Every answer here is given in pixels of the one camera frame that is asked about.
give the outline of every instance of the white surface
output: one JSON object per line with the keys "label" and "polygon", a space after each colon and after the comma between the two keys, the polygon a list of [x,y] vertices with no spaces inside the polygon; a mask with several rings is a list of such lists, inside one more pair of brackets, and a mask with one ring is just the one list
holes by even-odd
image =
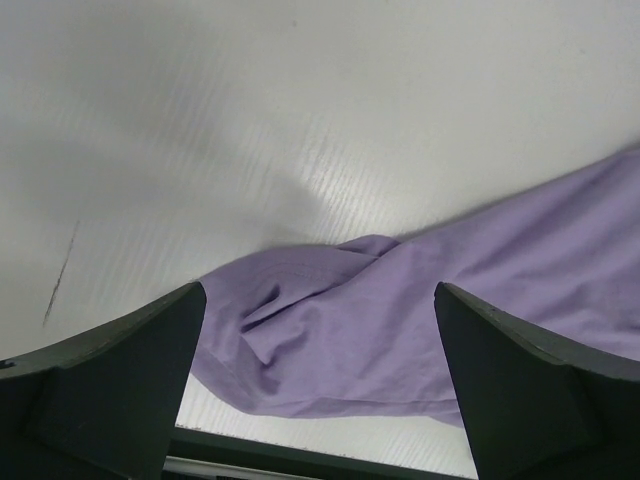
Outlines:
{"label": "white surface", "polygon": [[[633,0],[0,0],[0,357],[630,145],[638,25]],[[191,380],[179,422],[473,475],[428,419],[246,417]]]}

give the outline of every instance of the scratch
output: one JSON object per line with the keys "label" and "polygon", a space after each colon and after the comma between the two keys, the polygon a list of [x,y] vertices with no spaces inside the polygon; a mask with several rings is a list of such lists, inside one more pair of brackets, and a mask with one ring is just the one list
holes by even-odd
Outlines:
{"label": "scratch", "polygon": [[67,268],[67,263],[69,263],[69,257],[71,257],[71,250],[73,250],[73,242],[76,239],[76,234],[78,233],[78,227],[80,226],[80,220],[76,222],[73,227],[73,233],[71,235],[71,240],[69,241],[69,246],[67,247],[67,256],[64,259],[64,263],[62,264],[62,268],[60,269],[60,273],[58,274],[58,280],[56,284],[53,286],[53,292],[51,292],[51,298],[49,299],[49,305],[47,306],[47,311],[44,314],[44,320],[42,322],[42,326],[46,326],[49,321],[49,317],[51,316],[51,311],[53,310],[53,304],[56,301],[56,297],[58,296],[58,289],[60,288],[60,283],[62,282],[62,276],[64,275],[64,271]]}

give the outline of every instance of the fabric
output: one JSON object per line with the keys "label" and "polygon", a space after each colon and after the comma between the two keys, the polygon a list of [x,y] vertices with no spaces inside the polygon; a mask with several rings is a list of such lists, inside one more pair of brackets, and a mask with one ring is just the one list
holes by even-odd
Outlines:
{"label": "fabric", "polygon": [[192,371],[244,412],[460,425],[433,307],[440,281],[640,360],[640,151],[403,243],[368,236],[223,266],[202,279]]}

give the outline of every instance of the wrinkled cloth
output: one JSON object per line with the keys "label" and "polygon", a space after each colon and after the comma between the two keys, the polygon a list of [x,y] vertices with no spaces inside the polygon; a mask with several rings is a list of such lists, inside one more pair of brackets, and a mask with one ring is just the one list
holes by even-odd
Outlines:
{"label": "wrinkled cloth", "polygon": [[234,407],[461,425],[433,307],[440,281],[640,360],[640,151],[406,242],[278,248],[201,281],[192,372]]}

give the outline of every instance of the purple fabric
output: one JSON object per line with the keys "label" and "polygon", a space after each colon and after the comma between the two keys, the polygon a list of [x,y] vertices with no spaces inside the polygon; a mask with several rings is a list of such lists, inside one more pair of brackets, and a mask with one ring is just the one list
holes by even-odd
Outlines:
{"label": "purple fabric", "polygon": [[202,279],[192,372],[250,413],[429,415],[460,425],[433,293],[640,360],[640,151],[400,243],[280,248]]}

